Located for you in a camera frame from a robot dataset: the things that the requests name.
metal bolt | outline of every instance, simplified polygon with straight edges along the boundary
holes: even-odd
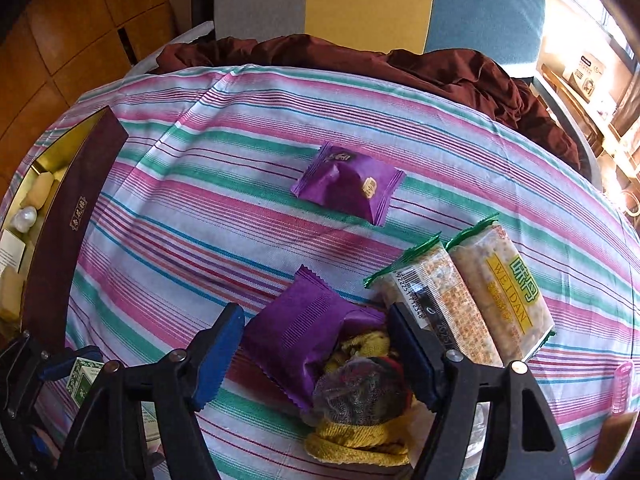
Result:
[[[171,361],[172,363],[180,363],[184,361],[186,358],[187,358],[187,351],[182,348],[171,350],[169,352],[169,361]]]
[[[529,368],[522,361],[514,361],[511,363],[511,370],[516,372],[517,374],[526,374]]]
[[[453,361],[455,363],[459,363],[460,361],[462,361],[462,359],[465,358],[460,352],[453,349],[447,350],[447,353],[445,355],[447,356],[447,359],[449,361]]]
[[[102,368],[104,368],[104,371],[108,374],[113,374],[116,370],[119,370],[120,361],[108,361]]]

open box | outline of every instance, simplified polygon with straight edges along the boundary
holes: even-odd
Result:
[[[2,229],[25,243],[18,273],[26,280],[20,319],[0,319],[12,338],[30,330],[49,351],[64,346],[66,309],[78,254],[95,202],[127,133],[109,107],[102,108],[55,140],[30,165],[2,220]],[[54,176],[35,225],[22,234],[10,227],[37,176]]]

purple packet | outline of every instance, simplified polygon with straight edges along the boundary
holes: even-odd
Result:
[[[305,266],[244,328],[241,345],[298,407],[308,411],[322,366],[338,338],[385,325],[386,314],[341,298]]]
[[[386,162],[326,142],[291,192],[302,200],[384,225],[391,196],[403,179],[404,172]]]

tablecloth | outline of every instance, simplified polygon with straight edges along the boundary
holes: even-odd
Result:
[[[640,242],[569,167],[474,110],[396,84],[294,68],[192,68],[85,94],[30,151],[0,212],[34,156],[105,105],[130,136],[79,255],[69,345],[96,344],[127,365],[156,361],[212,325],[228,301],[248,318],[260,312],[301,264],[344,298],[378,304],[364,277],[434,232],[448,239],[497,211],[556,322],[530,366],[578,477],[590,476],[613,370],[630,357],[640,364]],[[289,192],[326,140],[407,172],[384,227]],[[65,433],[75,409],[63,383],[43,391],[40,410]],[[241,350],[198,421],[223,478],[394,473],[307,456],[309,428]]]

brown blanket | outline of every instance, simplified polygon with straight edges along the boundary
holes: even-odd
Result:
[[[333,70],[439,95],[485,113],[580,170],[574,141],[551,119],[529,86],[511,79],[476,50],[452,48],[419,56],[406,50],[392,50],[389,54],[353,50],[308,34],[262,43],[225,38],[201,44],[169,44],[158,56],[155,72],[247,63]]]

